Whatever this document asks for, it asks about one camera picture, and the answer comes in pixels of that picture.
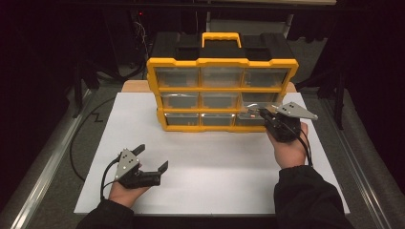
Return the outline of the metal floor rail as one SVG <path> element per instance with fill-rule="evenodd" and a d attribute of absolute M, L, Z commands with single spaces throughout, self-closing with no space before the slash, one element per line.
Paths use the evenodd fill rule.
<path fill-rule="evenodd" d="M 352 177 L 356 183 L 359 193 L 364 200 L 367 209 L 373 219 L 377 229 L 392 229 L 383 209 L 381 208 L 380 202 L 375 194 L 372 185 L 366 178 L 357 158 L 353 154 L 352 147 L 349 141 L 345 137 L 343 131 L 337 126 L 334 121 L 333 110 L 330 102 L 327 99 L 321 100 L 322 108 L 327 113 L 327 119 L 330 125 L 333 127 L 333 131 L 337 134 L 340 144 L 343 146 L 343 155 L 347 161 L 349 170 L 351 171 Z"/>
<path fill-rule="evenodd" d="M 91 103 L 95 93 L 95 90 L 87 89 L 83 94 L 82 99 L 84 102 L 82 109 L 78 114 L 74 114 L 69 119 L 69 122 L 67 123 L 69 128 L 62 132 L 62 136 L 59 138 L 56 147 L 52 150 L 50 158 L 42 169 L 40 176 L 33 185 L 30 194 L 11 225 L 11 229 L 26 229 L 28 227 L 33 215 L 46 195 L 53 181 L 53 177 L 55 176 L 63 157 L 68 151 L 68 148 L 73 140 L 73 136 L 78 130 L 78 126 L 84 117 L 83 113 Z"/>

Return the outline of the yellow and black organizer cabinet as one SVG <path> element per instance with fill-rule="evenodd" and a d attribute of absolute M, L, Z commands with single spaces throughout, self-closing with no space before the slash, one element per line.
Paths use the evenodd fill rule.
<path fill-rule="evenodd" d="M 204 32 L 179 34 L 160 32 L 147 60 L 147 80 L 157 103 L 158 121 L 165 131 L 205 132 L 224 131 L 233 133 L 262 132 L 263 126 L 169 126 L 164 118 L 157 82 L 157 68 L 283 68 L 288 76 L 279 90 L 280 103 L 287 93 L 290 79 L 295 76 L 299 64 L 292 54 L 286 38 L 280 33 L 241 35 L 237 32 Z"/>

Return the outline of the set of clear drawers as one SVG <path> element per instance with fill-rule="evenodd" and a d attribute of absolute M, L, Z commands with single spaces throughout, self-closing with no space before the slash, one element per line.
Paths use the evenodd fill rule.
<path fill-rule="evenodd" d="M 280 102 L 283 68 L 157 68 L 169 126 L 231 127 L 243 102 Z"/>

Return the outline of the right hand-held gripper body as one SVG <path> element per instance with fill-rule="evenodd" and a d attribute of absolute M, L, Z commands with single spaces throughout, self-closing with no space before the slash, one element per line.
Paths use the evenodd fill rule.
<path fill-rule="evenodd" d="M 317 120 L 314 114 L 295 102 L 281 105 L 265 119 L 265 127 L 278 142 L 291 142 L 300 136 L 301 119 Z"/>

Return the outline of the clear plastic drawer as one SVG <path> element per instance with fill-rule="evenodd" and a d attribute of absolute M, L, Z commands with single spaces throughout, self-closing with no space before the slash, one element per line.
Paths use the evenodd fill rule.
<path fill-rule="evenodd" d="M 263 126 L 265 121 L 260 117 L 259 109 L 267 109 L 274 113 L 280 105 L 280 102 L 243 102 L 236 115 L 235 124 L 237 126 Z M 250 113 L 247 111 L 248 108 L 258 109 L 258 112 Z M 249 118 L 249 115 L 256 115 L 256 118 Z"/>

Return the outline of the black metal stand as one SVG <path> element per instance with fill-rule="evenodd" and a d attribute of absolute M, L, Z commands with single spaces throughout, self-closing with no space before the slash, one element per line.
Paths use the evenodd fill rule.
<path fill-rule="evenodd" d="M 74 65 L 75 112 L 73 118 L 77 118 L 83 109 L 82 84 L 90 90 L 99 88 L 94 65 L 89 60 L 81 60 Z"/>
<path fill-rule="evenodd" d="M 322 73 L 312 75 L 295 85 L 300 91 L 306 87 L 319 86 L 317 96 L 319 98 L 332 98 L 334 100 L 333 120 L 337 127 L 342 130 L 342 114 L 344 107 L 345 74 L 337 69 L 325 70 Z"/>

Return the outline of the person's left hand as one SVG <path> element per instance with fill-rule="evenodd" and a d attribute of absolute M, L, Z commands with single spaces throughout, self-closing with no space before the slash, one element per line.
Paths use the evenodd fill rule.
<path fill-rule="evenodd" d="M 111 187 L 108 199 L 127 208 L 132 208 L 137 199 L 140 198 L 148 190 L 149 187 L 126 189 L 120 183 L 114 182 Z"/>

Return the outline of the person's right hand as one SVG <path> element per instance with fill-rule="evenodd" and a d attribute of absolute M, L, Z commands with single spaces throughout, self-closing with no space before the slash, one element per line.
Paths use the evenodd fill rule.
<path fill-rule="evenodd" d="M 308 125 L 302 122 L 300 137 L 288 143 L 278 142 L 271 133 L 266 133 L 273 146 L 275 160 L 282 169 L 305 164 L 309 147 L 308 131 Z"/>

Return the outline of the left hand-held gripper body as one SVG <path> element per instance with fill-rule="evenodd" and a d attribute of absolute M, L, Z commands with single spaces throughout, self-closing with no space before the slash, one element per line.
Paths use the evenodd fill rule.
<path fill-rule="evenodd" d="M 156 172 L 143 172 L 140 169 L 140 160 L 132 151 L 124 149 L 120 156 L 115 175 L 115 181 L 126 189 L 160 186 L 161 174 Z"/>

